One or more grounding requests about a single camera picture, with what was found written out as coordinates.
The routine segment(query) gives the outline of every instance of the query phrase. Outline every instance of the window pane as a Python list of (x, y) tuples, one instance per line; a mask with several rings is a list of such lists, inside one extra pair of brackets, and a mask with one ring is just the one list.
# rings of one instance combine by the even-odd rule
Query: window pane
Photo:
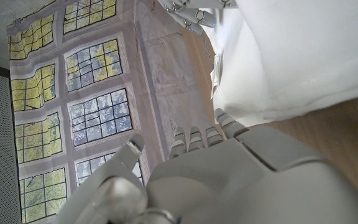
[(67, 57), (66, 70), (68, 91), (77, 90), (94, 82), (121, 74), (117, 39), (83, 49)]
[(111, 107), (103, 109), (99, 113), (100, 113), (100, 122), (102, 123), (114, 119), (114, 113), (112, 112)]
[(83, 122), (81, 124), (74, 126), (73, 131), (81, 131), (81, 130), (85, 129), (85, 127), (86, 127), (85, 122)]
[[(110, 160), (114, 154), (115, 154), (115, 152), (106, 154), (105, 156), (92, 158), (87, 161), (78, 163), (76, 165), (77, 166), (77, 179), (78, 179), (77, 185), (82, 184), (85, 181), (86, 177), (88, 177), (93, 172), (95, 172), (96, 169), (101, 167), (105, 163), (105, 161), (107, 162), (108, 160)], [(142, 180), (143, 177), (142, 177), (139, 160), (136, 162), (135, 167), (132, 172), (143, 183), (143, 180)]]
[(112, 106), (110, 94), (98, 97), (99, 109), (104, 109)]
[(44, 187), (44, 179), (41, 175), (27, 178), (24, 180), (24, 183), (26, 191), (37, 190)]
[(33, 77), (12, 80), (11, 83), (15, 112), (40, 108), (44, 101), (56, 97), (55, 64), (39, 68)]
[(23, 223), (56, 214), (67, 200), (65, 181), (64, 168), (20, 180)]
[(91, 160), (91, 170), (94, 172), (99, 166), (104, 164), (104, 157), (99, 157)]
[(82, 104), (74, 105), (70, 107), (70, 113), (72, 118), (77, 118), (85, 114), (84, 106)]
[(86, 127), (92, 127), (97, 124), (100, 124), (99, 118), (91, 119), (89, 121), (86, 121)]
[(116, 126), (114, 121), (108, 121), (102, 124), (102, 134), (103, 137), (110, 136), (116, 133)]
[(61, 198), (47, 202), (47, 215), (49, 216), (56, 214), (63, 207), (66, 201), (67, 198)]
[(46, 200), (54, 200), (66, 197), (66, 183), (52, 185), (45, 188)]
[(113, 157), (113, 155), (114, 155), (114, 153), (113, 154), (108, 154), (104, 158), (105, 158), (106, 161), (108, 161)]
[(98, 117), (99, 117), (99, 112), (97, 111), (97, 112), (85, 115), (85, 120), (89, 121), (93, 118), (98, 118)]
[(114, 115), (116, 118), (129, 115), (128, 104), (121, 103), (119, 105), (114, 106)]
[(25, 206), (30, 207), (45, 201), (44, 190), (35, 190), (25, 194)]
[(131, 119), (129, 116), (116, 119), (117, 132), (132, 129)]
[(73, 125), (80, 124), (82, 122), (85, 122), (85, 117), (84, 116), (80, 116), (79, 118), (73, 119)]
[(125, 90), (115, 91), (114, 93), (111, 93), (111, 99), (112, 103), (114, 105), (117, 105), (119, 103), (127, 101), (127, 94)]
[(132, 129), (126, 89), (70, 106), (70, 113), (74, 146)]
[(91, 166), (90, 166), (90, 162), (86, 161), (86, 162), (82, 162), (80, 164), (77, 164), (77, 174), (78, 177), (87, 177), (89, 175), (91, 175)]
[(74, 136), (74, 145), (75, 146), (78, 146), (80, 144), (84, 144), (84, 143), (87, 142), (87, 140), (86, 140), (86, 131), (85, 130), (75, 132), (73, 134), (73, 136)]
[(10, 35), (8, 38), (10, 59), (25, 59), (29, 52), (51, 43), (53, 41), (53, 18), (53, 14), (49, 15), (33, 22), (27, 30), (20, 32), (17, 35)]
[(96, 99), (85, 102), (85, 114), (90, 114), (98, 110), (98, 103)]
[(92, 83), (93, 83), (93, 72), (88, 72), (81, 76), (82, 87), (87, 86)]
[(36, 220), (43, 218), (45, 216), (46, 216), (46, 214), (45, 214), (45, 204), (44, 203), (35, 205), (35, 206), (27, 208), (25, 210), (25, 217), (26, 217), (27, 223), (36, 221)]
[(62, 152), (59, 123), (58, 114), (54, 113), (43, 121), (17, 125), (15, 132), (18, 163)]
[(88, 137), (88, 141), (96, 140), (102, 137), (102, 132), (100, 130), (100, 126), (95, 126), (92, 128), (86, 129), (86, 135)]

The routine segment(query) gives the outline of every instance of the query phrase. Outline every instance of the window pattern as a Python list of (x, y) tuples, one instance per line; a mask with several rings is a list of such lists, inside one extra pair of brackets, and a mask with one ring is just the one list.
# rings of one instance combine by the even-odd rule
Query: window pattern
[(68, 91), (122, 73), (117, 39), (81, 50), (66, 58)]
[(28, 54), (53, 41), (52, 22), (54, 15), (39, 19), (23, 32), (8, 37), (11, 60), (25, 59)]
[[(77, 174), (77, 185), (79, 186), (80, 184), (82, 184), (85, 179), (87, 177), (89, 177), (97, 168), (99, 168), (101, 165), (103, 165), (105, 162), (107, 162), (108, 160), (110, 160), (114, 153), (111, 154), (107, 154), (104, 156), (100, 156), (94, 159), (90, 159), (81, 163), (78, 163), (76, 165), (76, 174)], [(139, 179), (139, 181), (142, 182), (142, 184), (144, 184), (143, 181), (143, 175), (142, 175), (142, 170), (140, 168), (140, 162), (139, 160), (137, 161), (134, 169), (132, 170), (132, 172), (135, 174), (135, 176)]]
[(57, 113), (43, 121), (15, 126), (17, 162), (34, 161), (62, 152)]
[(66, 7), (63, 33), (116, 15), (116, 0), (81, 0)]
[(70, 107), (74, 146), (132, 129), (126, 89)]
[(13, 110), (33, 110), (56, 97), (55, 64), (42, 67), (27, 79), (12, 80)]
[(22, 222), (55, 215), (67, 200), (65, 169), (20, 180)]

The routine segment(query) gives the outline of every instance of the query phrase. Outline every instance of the robot finger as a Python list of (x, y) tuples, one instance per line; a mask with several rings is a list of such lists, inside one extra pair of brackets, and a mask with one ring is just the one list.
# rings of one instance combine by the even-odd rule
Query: robot finger
[(206, 131), (206, 137), (207, 137), (206, 141), (208, 143), (208, 147), (211, 147), (213, 145), (216, 145), (224, 141), (221, 134), (218, 133), (215, 126), (213, 126), (211, 123), (206, 124), (205, 131)]
[(144, 148), (144, 139), (140, 134), (133, 135), (114, 155), (129, 170), (132, 170), (139, 160)]
[(191, 135), (190, 135), (190, 145), (189, 145), (189, 152), (192, 152), (197, 149), (204, 149), (205, 145), (203, 142), (203, 138), (201, 137), (200, 129), (197, 127), (191, 128)]
[(244, 125), (238, 123), (236, 120), (231, 118), (224, 110), (218, 108), (215, 110), (215, 118), (219, 125), (222, 127), (226, 137), (235, 138), (237, 135), (248, 131)]
[(177, 127), (173, 136), (173, 144), (168, 159), (173, 159), (186, 153), (186, 138), (183, 128)]

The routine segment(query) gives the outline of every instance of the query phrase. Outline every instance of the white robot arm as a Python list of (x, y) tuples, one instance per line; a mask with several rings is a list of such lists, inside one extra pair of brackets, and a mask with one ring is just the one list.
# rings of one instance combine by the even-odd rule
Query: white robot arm
[(358, 193), (319, 153), (274, 129), (247, 129), (223, 110), (208, 124), (175, 130), (168, 160), (144, 189), (132, 174), (136, 134), (71, 195), (55, 224), (358, 223)]
[(237, 6), (235, 0), (158, 0), (164, 9), (184, 28), (201, 35), (200, 25), (215, 27), (216, 18), (199, 8), (224, 9)]

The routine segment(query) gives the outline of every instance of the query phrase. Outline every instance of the window grid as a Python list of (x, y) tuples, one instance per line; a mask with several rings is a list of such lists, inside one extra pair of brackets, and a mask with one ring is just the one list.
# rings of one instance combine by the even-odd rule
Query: window grid
[[(107, 162), (108, 160), (110, 160), (112, 158), (112, 156), (115, 154), (116, 152), (113, 152), (113, 153), (110, 153), (110, 154), (106, 154), (106, 155), (103, 155), (103, 156), (99, 156), (99, 157), (95, 157), (95, 158), (92, 158), (92, 159), (88, 159), (86, 161), (83, 161), (83, 162), (79, 162), (77, 163), (76, 165), (76, 175), (77, 175), (77, 186), (81, 185), (85, 180), (86, 178), (88, 178), (97, 168), (99, 168), (101, 165), (103, 165), (105, 162)], [(96, 164), (95, 166), (92, 165), (92, 161), (97, 161), (98, 159), (103, 159), (102, 161), (99, 161), (99, 164)], [(82, 175), (80, 177), (79, 175), (79, 169), (80, 167), (83, 166), (83, 167), (88, 167), (89, 170), (89, 174), (86, 174), (86, 175)], [(139, 174), (140, 175), (137, 175), (135, 173), (135, 171), (133, 171), (133, 173), (136, 175), (136, 177), (139, 179), (139, 181), (144, 185), (144, 181), (143, 181), (143, 173), (142, 173), (142, 168), (140, 166), (140, 160), (138, 160), (135, 164), (135, 167), (134, 167), (134, 170), (136, 170), (137, 168), (139, 168)]]
[[(81, 10), (86, 12), (84, 14), (78, 15), (78, 11)], [(95, 22), (103, 21), (115, 15), (116, 0), (79, 1), (78, 3), (74, 3), (66, 7), (63, 33), (69, 33), (82, 27), (94, 24)]]
[[(96, 104), (97, 109), (87, 109), (85, 104), (89, 104), (90, 107), (92, 107), (93, 104)], [(129, 108), (125, 88), (98, 96), (84, 103), (78, 103), (70, 106), (70, 114), (71, 126), (73, 128), (74, 146), (86, 144), (88, 142), (96, 141), (133, 129), (131, 110)], [(95, 133), (91, 133), (91, 128), (94, 128), (97, 131)], [(99, 136), (96, 138), (90, 138), (91, 134)]]
[[(46, 68), (49, 68), (50, 73), (44, 73)], [(28, 87), (28, 83), (31, 82), (32, 79), (35, 79), (37, 84), (34, 87)], [(52, 100), (56, 97), (55, 64), (37, 69), (33, 77), (12, 80), (11, 83), (14, 112), (41, 108), (46, 101)], [(38, 89), (39, 95), (35, 97), (28, 97), (27, 92), (36, 88)]]
[[(49, 180), (49, 182), (46, 183), (45, 181), (46, 175), (51, 175), (52, 183), (50, 182), (51, 180)], [(30, 188), (31, 185), (36, 184), (36, 181), (39, 178), (42, 178), (42, 185), (38, 188), (27, 191), (27, 189)], [(41, 220), (43, 218), (47, 218), (52, 215), (55, 215), (58, 212), (58, 210), (62, 207), (64, 202), (66, 202), (67, 200), (67, 180), (66, 180), (65, 168), (61, 168), (45, 174), (40, 174), (26, 179), (22, 179), (19, 181), (19, 183), (21, 187), (21, 211), (22, 211), (23, 223), (32, 223), (37, 220)], [(50, 190), (49, 192), (58, 194), (57, 186), (59, 185), (64, 186), (64, 191), (61, 192), (62, 194), (57, 196), (55, 195), (56, 196), (55, 198), (47, 199), (47, 189), (52, 188), (52, 190)], [(41, 202), (35, 202), (27, 206), (27, 203), (31, 203), (28, 202), (29, 200), (27, 200), (27, 198), (28, 197), (30, 198), (32, 193), (39, 192), (39, 191), (43, 192), (41, 194), (43, 198), (34, 197), (33, 200), (41, 199)], [(53, 202), (57, 202), (59, 204), (55, 205), (55, 208), (53, 208), (52, 206)], [(36, 209), (36, 207), (38, 207), (39, 205), (43, 205), (44, 209), (42, 210), (45, 212), (44, 214), (42, 214), (43, 211), (41, 210), (38, 210), (35, 214), (29, 212), (29, 209)], [(48, 211), (47, 208), (49, 205), (52, 206), (51, 209), (55, 209), (55, 211)]]
[[(50, 127), (45, 126), (46, 125), (45, 124), (46, 120), (48, 120), (52, 124), (53, 121), (51, 121), (51, 120), (53, 120), (53, 119), (55, 120), (55, 122), (57, 122), (56, 124), (54, 124), (54, 125), (52, 125)], [(40, 124), (40, 132), (27, 134), (27, 135), (25, 134), (25, 129), (26, 128), (31, 127), (31, 126), (36, 127), (39, 124)], [(50, 131), (54, 130), (54, 129), (56, 130), (55, 137), (57, 137), (57, 136), (58, 137), (49, 139), (45, 143), (44, 142), (44, 135), (50, 134)], [(36, 146), (32, 146), (32, 147), (25, 147), (26, 139), (30, 139), (29, 137), (31, 137), (31, 136), (33, 136), (33, 138), (34, 138), (34, 136), (37, 136), (39, 134), (41, 135), (41, 142), (40, 142), (41, 145), (36, 145)], [(43, 121), (29, 123), (29, 124), (16, 125), (15, 126), (15, 136), (16, 136), (16, 151), (17, 151), (17, 162), (18, 162), (18, 164), (25, 163), (25, 162), (30, 162), (30, 161), (36, 161), (36, 160), (39, 160), (39, 159), (44, 159), (44, 158), (50, 157), (50, 156), (52, 156), (54, 154), (57, 154), (59, 152), (62, 152), (62, 137), (60, 135), (60, 120), (59, 120), (57, 112), (47, 116), (47, 118), (45, 120), (43, 120)], [(53, 146), (55, 146), (55, 147), (53, 147), (53, 148), (50, 147), (51, 142), (54, 142)], [(36, 155), (36, 150), (37, 149), (42, 150), (42, 155), (41, 156)], [(34, 157), (34, 155), (32, 155), (33, 158), (31, 158), (31, 156), (29, 156), (31, 159), (26, 159), (25, 151), (29, 152), (31, 150), (33, 150), (33, 153), (35, 153), (35, 157)]]
[[(96, 52), (94, 53), (95, 56), (92, 57), (93, 53), (91, 49), (101, 49), (103, 54), (97, 54)], [(82, 57), (84, 57), (83, 60), (79, 60), (78, 54), (82, 54)], [(66, 60), (69, 92), (78, 90), (106, 78), (122, 74), (121, 56), (119, 54), (117, 39), (80, 50), (67, 57)]]
[[(27, 58), (28, 54), (31, 51), (37, 50), (51, 43), (53, 41), (53, 32), (52, 32), (53, 20), (54, 20), (54, 14), (33, 22), (26, 31), (20, 32), (17, 35), (10, 35), (8, 38), (9, 59), (10, 60), (25, 59)], [(37, 40), (34, 40), (34, 34), (36, 34), (38, 30), (40, 30), (41, 35), (37, 38)], [(27, 38), (31, 38), (31, 42), (27, 43)]]

